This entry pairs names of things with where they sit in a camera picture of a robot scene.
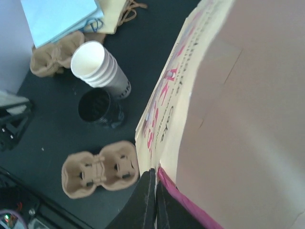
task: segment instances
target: black tabletop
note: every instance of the black tabletop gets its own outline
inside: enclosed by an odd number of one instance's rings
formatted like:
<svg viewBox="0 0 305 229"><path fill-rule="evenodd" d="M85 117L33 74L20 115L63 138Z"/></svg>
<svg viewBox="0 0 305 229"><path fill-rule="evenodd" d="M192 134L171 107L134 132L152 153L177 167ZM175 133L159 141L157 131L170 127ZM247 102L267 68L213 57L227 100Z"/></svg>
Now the black tabletop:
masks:
<svg viewBox="0 0 305 229"><path fill-rule="evenodd" d="M120 140L134 143L135 128L181 26L198 4L198 0L139 2L147 3L148 9L138 8L137 17L104 44L132 85L129 97L121 101L127 122L114 130L84 123L77 107L91 88L70 70L52 78L28 73L19 95L33 101L35 116L18 146L1 154L1 167L96 229L105 228L119 213L135 185L114 192L100 187L89 197L69 199L61 188L61 166L72 153L98 153Z"/></svg>

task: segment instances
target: purple wire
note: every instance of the purple wire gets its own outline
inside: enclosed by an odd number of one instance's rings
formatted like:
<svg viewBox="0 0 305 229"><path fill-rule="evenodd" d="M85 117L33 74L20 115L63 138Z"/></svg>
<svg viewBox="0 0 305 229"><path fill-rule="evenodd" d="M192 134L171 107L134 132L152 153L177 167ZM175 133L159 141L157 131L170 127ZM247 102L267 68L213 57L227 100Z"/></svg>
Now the purple wire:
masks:
<svg viewBox="0 0 305 229"><path fill-rule="evenodd" d="M28 225L25 223L24 219L18 212L14 211L14 210L9 210L9 209L0 210L0 215L5 215L5 214L11 214L11 215L16 216L18 218L18 220L20 221L20 223L23 225L24 229L28 229Z"/></svg>

